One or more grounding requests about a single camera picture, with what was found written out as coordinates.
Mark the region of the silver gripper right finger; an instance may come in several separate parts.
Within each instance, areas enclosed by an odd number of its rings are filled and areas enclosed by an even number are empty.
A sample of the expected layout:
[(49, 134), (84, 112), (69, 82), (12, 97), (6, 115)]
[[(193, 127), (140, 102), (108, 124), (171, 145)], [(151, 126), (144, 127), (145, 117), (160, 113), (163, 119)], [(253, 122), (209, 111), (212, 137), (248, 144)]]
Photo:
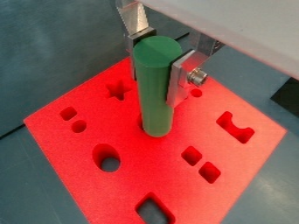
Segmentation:
[(208, 79), (203, 64), (224, 46), (215, 38), (199, 31), (189, 34), (191, 50), (172, 63), (165, 103), (175, 108), (188, 96), (191, 87), (199, 87)]

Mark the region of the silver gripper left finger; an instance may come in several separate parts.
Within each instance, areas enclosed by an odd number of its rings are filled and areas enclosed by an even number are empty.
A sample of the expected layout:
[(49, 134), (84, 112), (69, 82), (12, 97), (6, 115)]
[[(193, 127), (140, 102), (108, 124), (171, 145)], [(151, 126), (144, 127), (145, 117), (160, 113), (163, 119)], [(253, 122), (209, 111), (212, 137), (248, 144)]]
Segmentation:
[[(133, 60), (133, 48), (136, 43), (156, 34), (147, 21), (145, 8), (136, 0), (116, 0), (116, 10), (124, 24), (125, 49), (129, 60)], [(131, 62), (131, 76), (136, 79), (135, 62)]]

